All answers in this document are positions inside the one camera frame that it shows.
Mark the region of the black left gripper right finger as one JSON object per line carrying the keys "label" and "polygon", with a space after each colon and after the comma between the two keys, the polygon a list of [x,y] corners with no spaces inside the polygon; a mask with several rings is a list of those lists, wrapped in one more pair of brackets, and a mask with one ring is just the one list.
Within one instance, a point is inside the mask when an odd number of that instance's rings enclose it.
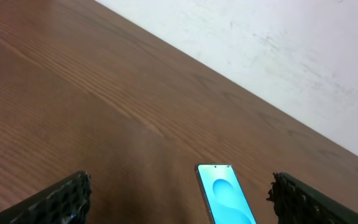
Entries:
{"label": "black left gripper right finger", "polygon": [[274,172],[267,201],[279,224],[358,224],[358,213],[286,172]]}

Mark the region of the blue screen smartphone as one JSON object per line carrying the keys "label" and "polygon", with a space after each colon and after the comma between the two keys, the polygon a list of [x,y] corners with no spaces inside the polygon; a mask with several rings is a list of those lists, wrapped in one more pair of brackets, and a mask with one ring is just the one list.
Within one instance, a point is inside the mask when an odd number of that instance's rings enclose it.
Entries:
{"label": "blue screen smartphone", "polygon": [[211,223],[257,223],[232,165],[197,164],[195,174]]}

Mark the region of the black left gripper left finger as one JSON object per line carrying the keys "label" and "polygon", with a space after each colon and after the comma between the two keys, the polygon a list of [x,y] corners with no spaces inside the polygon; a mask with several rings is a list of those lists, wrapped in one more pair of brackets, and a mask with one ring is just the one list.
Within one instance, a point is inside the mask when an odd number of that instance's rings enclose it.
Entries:
{"label": "black left gripper left finger", "polygon": [[91,179],[78,171],[0,212],[0,224],[84,224]]}

